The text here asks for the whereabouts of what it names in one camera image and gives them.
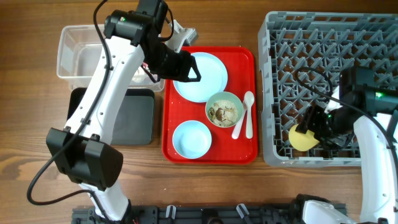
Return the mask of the yellow plastic cup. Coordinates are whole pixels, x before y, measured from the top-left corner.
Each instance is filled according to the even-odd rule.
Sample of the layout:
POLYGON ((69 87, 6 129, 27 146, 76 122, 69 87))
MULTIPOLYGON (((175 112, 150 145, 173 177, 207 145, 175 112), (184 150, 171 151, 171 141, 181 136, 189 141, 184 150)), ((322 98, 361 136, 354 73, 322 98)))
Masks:
POLYGON ((308 130, 305 134, 297 131, 298 125, 295 124, 289 131, 289 141, 292 147, 298 151, 308 151, 318 145, 320 142, 314 135, 315 133, 308 130))

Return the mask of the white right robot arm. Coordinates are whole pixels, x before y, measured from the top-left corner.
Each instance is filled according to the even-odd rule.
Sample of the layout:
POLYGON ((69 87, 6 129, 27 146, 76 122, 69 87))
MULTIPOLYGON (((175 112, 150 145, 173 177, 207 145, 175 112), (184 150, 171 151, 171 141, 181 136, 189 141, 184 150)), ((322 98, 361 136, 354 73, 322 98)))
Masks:
POLYGON ((340 72, 338 98, 298 83, 329 103, 306 110, 289 131, 291 145, 298 151, 318 144, 338 149, 332 139, 352 135, 361 156, 360 222, 397 223, 397 92, 377 87, 373 70, 356 66, 340 72))

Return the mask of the rice and mushroom leftovers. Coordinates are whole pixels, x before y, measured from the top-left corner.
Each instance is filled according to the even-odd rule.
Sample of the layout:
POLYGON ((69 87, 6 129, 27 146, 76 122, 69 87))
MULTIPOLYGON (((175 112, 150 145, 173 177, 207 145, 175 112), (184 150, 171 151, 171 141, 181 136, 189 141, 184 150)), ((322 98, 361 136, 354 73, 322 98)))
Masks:
POLYGON ((227 128, 237 122, 238 109, 231 101, 218 100, 210 106, 207 115, 216 126, 227 128))

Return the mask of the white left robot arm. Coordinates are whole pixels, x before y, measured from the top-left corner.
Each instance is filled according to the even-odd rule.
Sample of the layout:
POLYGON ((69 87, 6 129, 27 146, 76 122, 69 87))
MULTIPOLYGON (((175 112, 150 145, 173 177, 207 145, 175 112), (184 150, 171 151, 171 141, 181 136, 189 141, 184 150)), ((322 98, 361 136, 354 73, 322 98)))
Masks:
POLYGON ((164 1, 140 1, 133 11, 109 15, 98 35, 103 49, 90 84, 65 127, 51 129, 46 144, 51 162, 91 197, 102 222, 132 223, 118 180, 123 155, 111 146, 118 111, 143 65, 160 79, 190 82, 197 63, 183 47, 198 34, 175 21, 164 1))

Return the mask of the green bowl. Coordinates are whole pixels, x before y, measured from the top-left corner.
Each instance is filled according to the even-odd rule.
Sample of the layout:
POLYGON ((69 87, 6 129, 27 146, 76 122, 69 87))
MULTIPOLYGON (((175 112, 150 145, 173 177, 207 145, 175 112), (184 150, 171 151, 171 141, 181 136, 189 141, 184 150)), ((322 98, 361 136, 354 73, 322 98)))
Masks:
POLYGON ((242 101, 235 95, 235 94, 233 94, 233 93, 230 93, 230 92, 227 92, 227 91, 222 91, 222 92, 219 92, 219 93, 215 93, 213 96, 211 96, 210 98, 209 98, 209 100, 206 102, 206 106, 205 106, 205 112, 206 112, 206 117, 209 119, 209 117, 208 117, 208 115, 207 115, 207 112, 208 112, 208 110, 210 109, 210 106, 214 103, 214 102, 216 102, 216 101, 218 101, 218 100, 228 100, 228 101, 231 101, 231 102, 233 102, 235 105, 236 105, 236 107, 237 107, 237 109, 238 109, 238 120, 237 120, 237 122, 239 121, 239 119, 241 118, 241 116, 242 116, 242 113, 243 113, 243 103, 242 103, 242 101))

